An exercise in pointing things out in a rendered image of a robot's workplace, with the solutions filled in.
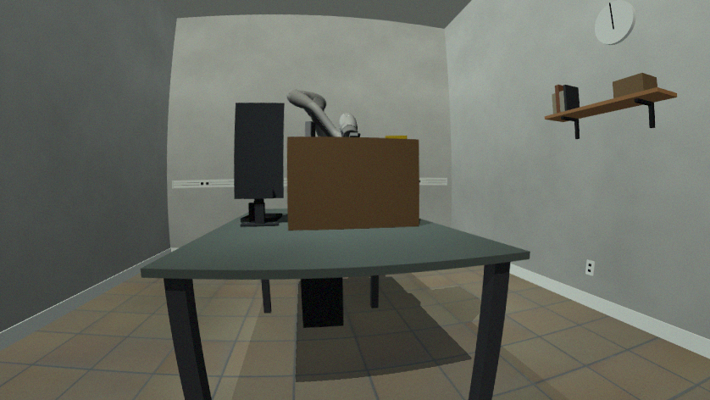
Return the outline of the brown wooden chest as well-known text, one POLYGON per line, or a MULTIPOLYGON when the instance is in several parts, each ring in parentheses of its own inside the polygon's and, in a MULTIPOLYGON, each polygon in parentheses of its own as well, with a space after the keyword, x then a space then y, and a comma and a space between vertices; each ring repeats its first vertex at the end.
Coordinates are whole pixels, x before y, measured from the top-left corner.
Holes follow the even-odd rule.
POLYGON ((289 231, 419 226, 419 140, 288 136, 289 231))

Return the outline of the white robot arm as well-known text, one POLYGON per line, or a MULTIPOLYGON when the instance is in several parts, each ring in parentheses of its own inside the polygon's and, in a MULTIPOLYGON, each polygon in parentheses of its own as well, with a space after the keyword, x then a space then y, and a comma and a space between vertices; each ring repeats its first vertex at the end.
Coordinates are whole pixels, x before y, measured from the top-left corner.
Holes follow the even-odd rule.
POLYGON ((318 136, 344 136, 348 131, 350 131, 349 137, 360 137, 360 133, 358 133, 357 121, 350 113, 343 114, 340 117, 341 132, 334 127, 324 112, 326 101, 319 94, 305 91, 300 92, 300 90, 290 90, 287 93, 287 99, 291 104, 299 108, 303 108, 307 112, 312 121, 315 123, 315 130, 318 136))

